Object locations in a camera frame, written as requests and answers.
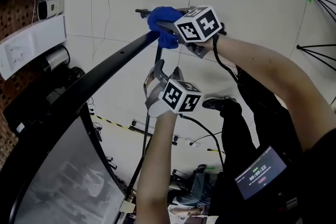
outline timer screen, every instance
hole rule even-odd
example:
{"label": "timer screen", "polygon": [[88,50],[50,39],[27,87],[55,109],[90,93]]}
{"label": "timer screen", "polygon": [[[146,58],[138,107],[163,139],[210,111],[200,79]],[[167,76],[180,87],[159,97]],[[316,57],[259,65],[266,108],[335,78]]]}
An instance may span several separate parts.
{"label": "timer screen", "polygon": [[246,200],[274,178],[276,178],[286,165],[272,147],[268,147],[264,153],[236,179],[236,184]]}

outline person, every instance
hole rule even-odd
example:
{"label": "person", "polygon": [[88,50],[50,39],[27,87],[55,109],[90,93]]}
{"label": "person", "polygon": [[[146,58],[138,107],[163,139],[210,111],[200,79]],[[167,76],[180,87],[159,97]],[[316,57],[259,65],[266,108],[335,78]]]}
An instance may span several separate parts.
{"label": "person", "polygon": [[[212,49],[213,39],[198,45]],[[336,194],[332,172],[336,115],[307,74],[283,55],[223,35],[219,36],[217,51],[239,67],[238,88],[254,113],[261,149],[272,144],[293,161],[303,223],[330,221]],[[276,101],[274,94],[283,100],[288,111]],[[279,222],[276,215],[269,214],[267,195],[255,201],[255,204],[262,203],[258,207],[249,200],[243,201],[236,191],[234,177],[259,153],[248,137],[240,105],[232,97],[213,97],[203,106],[219,110],[224,118],[224,177],[216,183],[222,186],[216,207],[224,216],[219,215],[216,223]],[[176,117],[168,111],[157,119],[137,189],[137,224],[169,223],[167,191]]]}

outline cylindrical device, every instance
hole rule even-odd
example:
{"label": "cylindrical device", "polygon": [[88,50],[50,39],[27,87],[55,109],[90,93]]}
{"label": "cylindrical device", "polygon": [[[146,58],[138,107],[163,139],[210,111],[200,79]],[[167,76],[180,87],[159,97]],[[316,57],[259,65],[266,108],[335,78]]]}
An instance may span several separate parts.
{"label": "cylindrical device", "polygon": [[43,62],[43,69],[46,72],[53,71],[56,67],[65,63],[70,63],[70,54],[66,47],[59,46],[51,54],[47,55]]}
{"label": "cylindrical device", "polygon": [[38,3],[37,16],[39,20],[44,20],[64,11],[64,0],[43,0]]}

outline monitor screen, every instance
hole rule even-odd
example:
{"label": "monitor screen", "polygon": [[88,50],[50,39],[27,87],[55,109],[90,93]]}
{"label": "monitor screen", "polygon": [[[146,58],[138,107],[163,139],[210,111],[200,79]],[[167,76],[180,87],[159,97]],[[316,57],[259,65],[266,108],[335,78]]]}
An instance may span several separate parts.
{"label": "monitor screen", "polygon": [[31,181],[15,224],[113,223],[124,198],[79,117]]}
{"label": "monitor screen", "polygon": [[275,150],[272,147],[268,147],[235,181],[243,198],[246,200],[264,188],[285,168],[285,163]]}

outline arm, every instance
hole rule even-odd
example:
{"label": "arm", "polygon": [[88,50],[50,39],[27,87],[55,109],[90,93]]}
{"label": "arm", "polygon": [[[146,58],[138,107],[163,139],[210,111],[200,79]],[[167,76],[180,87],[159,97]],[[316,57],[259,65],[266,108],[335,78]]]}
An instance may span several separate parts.
{"label": "arm", "polygon": [[142,164],[136,192],[137,224],[170,223],[167,193],[176,117],[176,114],[168,111],[157,119],[153,138]]}
{"label": "arm", "polygon": [[[198,45],[213,49],[212,39]],[[307,74],[275,51],[219,36],[218,54],[235,63],[286,104],[302,149],[336,128],[336,115]]]}

